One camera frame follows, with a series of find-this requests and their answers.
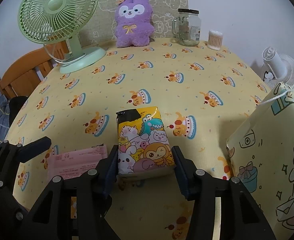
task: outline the pink paper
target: pink paper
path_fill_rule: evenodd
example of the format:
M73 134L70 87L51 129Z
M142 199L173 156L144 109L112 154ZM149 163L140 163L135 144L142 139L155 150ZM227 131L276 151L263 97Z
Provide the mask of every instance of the pink paper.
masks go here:
M53 155L48 158L48 181L57 175L63 179L79 177L84 172L94 169L104 158L107 158L105 145Z

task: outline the glass jar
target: glass jar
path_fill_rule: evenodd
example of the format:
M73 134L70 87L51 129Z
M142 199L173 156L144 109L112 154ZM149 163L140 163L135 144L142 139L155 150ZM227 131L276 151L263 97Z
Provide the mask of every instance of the glass jar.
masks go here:
M198 17L199 11L179 8L178 12L179 16L172 20L171 31L173 35L183 46L198 45L201 27L201 19Z

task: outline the table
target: table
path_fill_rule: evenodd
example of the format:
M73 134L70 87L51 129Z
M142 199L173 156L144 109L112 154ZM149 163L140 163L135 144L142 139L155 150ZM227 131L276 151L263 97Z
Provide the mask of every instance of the table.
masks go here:
M92 66L65 75L54 68L11 126L12 144L43 136L52 140L48 152L20 164L13 191L18 202L32 207L47 184L48 158L102 143L110 151L118 143L116 112L144 106L159 107L171 146L178 145L198 168L229 179L226 140L269 92L254 71L227 48L210 50L204 41L188 48L169 38L146 47L104 46L106 56ZM149 100L137 100L142 91ZM181 116L196 120L193 135L176 129ZM92 133L94 119L104 121ZM111 196L106 220L121 239L186 237L193 202L185 201L174 174L120 183ZM214 239L219 238L218 200L216 207Z

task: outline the chair backrest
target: chair backrest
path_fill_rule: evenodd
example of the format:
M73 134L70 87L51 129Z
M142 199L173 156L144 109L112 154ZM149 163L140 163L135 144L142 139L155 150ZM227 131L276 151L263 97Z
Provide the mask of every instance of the chair backrest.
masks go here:
M53 44L46 46L49 52L52 52L53 46ZM54 50L56 58L64 59L64 54L68 52L65 41L56 43ZM53 69L50 60L51 57L44 48L22 56L8 68L0 79L0 92L8 99L16 96L30 96L40 83L40 78L34 68L38 66L43 77L46 77Z

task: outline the green desk fan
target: green desk fan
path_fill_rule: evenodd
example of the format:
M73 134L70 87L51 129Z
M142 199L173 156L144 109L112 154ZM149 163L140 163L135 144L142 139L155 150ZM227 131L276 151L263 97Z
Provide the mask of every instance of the green desk fan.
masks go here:
M85 68L100 60L106 51L99 47L82 49L78 32L89 21L98 0L23 0L18 15L21 32L31 41L46 44L69 40L71 53L60 61L60 73Z

